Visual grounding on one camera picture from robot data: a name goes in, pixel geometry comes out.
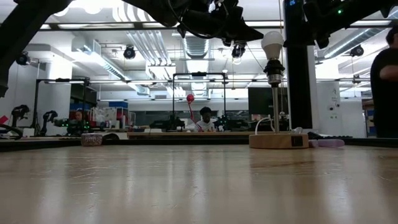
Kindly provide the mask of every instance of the ceiling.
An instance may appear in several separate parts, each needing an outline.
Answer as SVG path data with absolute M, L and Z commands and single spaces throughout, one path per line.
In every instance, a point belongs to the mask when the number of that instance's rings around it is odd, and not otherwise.
M 121 3 L 119 0 L 78 0 L 93 2 L 91 6 L 103 7 L 97 14 L 89 14 L 80 6 L 71 7 L 68 12 L 61 17 L 52 16 L 48 22 L 115 22 L 113 17 L 113 6 Z M 3 21 L 6 16 L 15 7 L 15 3 L 7 0 L 0 0 L 0 21 Z M 279 13 L 279 0 L 241 0 L 240 6 L 244 8 L 244 18 L 247 21 L 268 21 L 279 20 L 283 18 L 283 13 Z M 382 19 L 378 12 L 369 16 L 367 19 Z M 271 29 L 259 30 L 266 34 Z M 359 32 L 357 29 L 339 30 L 330 37 L 329 47 L 332 47 L 349 35 Z M 179 72 L 186 72 L 185 58 L 183 54 L 183 44 L 181 38 L 176 35 L 175 30 L 161 31 L 164 44 L 170 55 L 170 58 L 177 64 Z M 347 56 L 338 56 L 329 60 L 323 61 L 322 65 L 317 65 L 318 78 L 347 78 L 352 77 L 353 74 L 360 74 L 367 77 L 369 68 L 377 53 L 386 46 L 384 37 L 386 31 L 370 38 L 362 43 L 365 54 L 360 58 L 351 58 Z M 97 63 L 85 60 L 76 52 L 71 50 L 71 42 L 76 36 L 85 36 L 88 39 L 98 41 L 102 46 L 102 54 L 109 58 L 119 68 L 129 72 L 136 79 L 147 79 L 145 74 L 146 61 L 144 57 L 137 51 L 137 56 L 134 60 L 126 60 L 123 57 L 124 49 L 132 42 L 126 35 L 125 31 L 84 31 L 84 32 L 39 32 L 31 43 L 33 44 L 49 44 L 59 50 L 65 55 L 74 59 L 73 75 L 75 77 L 90 77 L 92 80 L 106 80 L 109 79 L 109 74 Z M 248 43 L 246 53 L 242 57 L 242 62 L 239 65 L 233 65 L 230 59 L 227 59 L 220 52 L 220 49 L 227 50 L 222 42 L 218 39 L 210 40 L 211 58 L 209 62 L 209 72 L 221 72 L 224 69 L 228 70 L 229 78 L 233 79 L 252 79 L 264 78 L 263 68 L 267 63 L 264 52 L 261 49 L 260 40 Z M 315 55 L 321 54 L 315 47 Z M 246 88 L 249 83 L 232 83 L 228 88 Z M 185 89 L 189 89 L 190 85 L 181 85 Z M 209 88 L 221 88 L 222 85 L 208 85 Z M 99 85 L 93 85 L 93 88 L 99 90 Z M 152 90 L 164 90 L 164 86 L 156 85 L 150 86 Z M 131 91 L 128 86 L 120 85 L 101 85 L 101 91 Z

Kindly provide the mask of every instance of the lamp base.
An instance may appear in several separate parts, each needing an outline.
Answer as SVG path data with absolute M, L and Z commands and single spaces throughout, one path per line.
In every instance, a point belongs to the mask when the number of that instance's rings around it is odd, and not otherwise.
M 258 134 L 249 136 L 249 146 L 253 149 L 306 149 L 307 134 Z

